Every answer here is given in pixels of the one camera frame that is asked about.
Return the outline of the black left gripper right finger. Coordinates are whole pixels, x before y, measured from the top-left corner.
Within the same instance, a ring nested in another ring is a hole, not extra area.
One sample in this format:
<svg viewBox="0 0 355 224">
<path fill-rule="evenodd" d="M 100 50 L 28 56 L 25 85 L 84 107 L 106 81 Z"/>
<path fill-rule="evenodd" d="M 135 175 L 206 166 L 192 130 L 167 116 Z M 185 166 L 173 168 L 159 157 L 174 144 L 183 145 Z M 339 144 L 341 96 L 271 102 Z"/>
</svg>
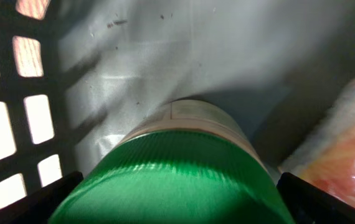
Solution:
<svg viewBox="0 0 355 224">
<path fill-rule="evenodd" d="M 355 224 L 355 208 L 285 172 L 277 189 L 299 224 Z"/>
</svg>

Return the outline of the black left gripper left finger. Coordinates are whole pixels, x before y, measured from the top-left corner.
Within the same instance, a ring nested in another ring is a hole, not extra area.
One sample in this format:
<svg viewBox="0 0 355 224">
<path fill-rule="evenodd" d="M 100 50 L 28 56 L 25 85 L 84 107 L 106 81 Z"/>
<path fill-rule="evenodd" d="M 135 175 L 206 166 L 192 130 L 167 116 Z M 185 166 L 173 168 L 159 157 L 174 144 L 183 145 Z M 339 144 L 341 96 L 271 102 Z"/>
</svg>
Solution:
<svg viewBox="0 0 355 224">
<path fill-rule="evenodd" d="M 74 171 L 0 209 L 0 223 L 46 223 L 55 209 L 83 180 L 83 174 Z"/>
</svg>

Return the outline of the orange snack packet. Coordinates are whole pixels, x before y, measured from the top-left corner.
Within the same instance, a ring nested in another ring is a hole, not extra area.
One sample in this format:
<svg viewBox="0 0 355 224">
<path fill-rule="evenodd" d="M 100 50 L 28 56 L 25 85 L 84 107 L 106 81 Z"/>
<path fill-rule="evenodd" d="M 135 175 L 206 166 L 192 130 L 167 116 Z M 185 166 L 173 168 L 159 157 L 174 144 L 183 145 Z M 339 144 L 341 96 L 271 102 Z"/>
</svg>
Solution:
<svg viewBox="0 0 355 224">
<path fill-rule="evenodd" d="M 355 79 L 280 170 L 355 208 Z"/>
</svg>

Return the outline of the green lid white jar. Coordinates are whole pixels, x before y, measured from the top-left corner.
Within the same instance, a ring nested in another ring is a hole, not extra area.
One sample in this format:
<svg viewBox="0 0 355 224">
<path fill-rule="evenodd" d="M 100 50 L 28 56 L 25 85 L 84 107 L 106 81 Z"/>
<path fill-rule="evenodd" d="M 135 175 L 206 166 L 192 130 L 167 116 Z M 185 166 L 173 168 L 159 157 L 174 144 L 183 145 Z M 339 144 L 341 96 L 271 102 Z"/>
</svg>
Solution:
<svg viewBox="0 0 355 224">
<path fill-rule="evenodd" d="M 238 124 L 199 100 L 162 106 L 58 206 L 50 223 L 293 223 Z"/>
</svg>

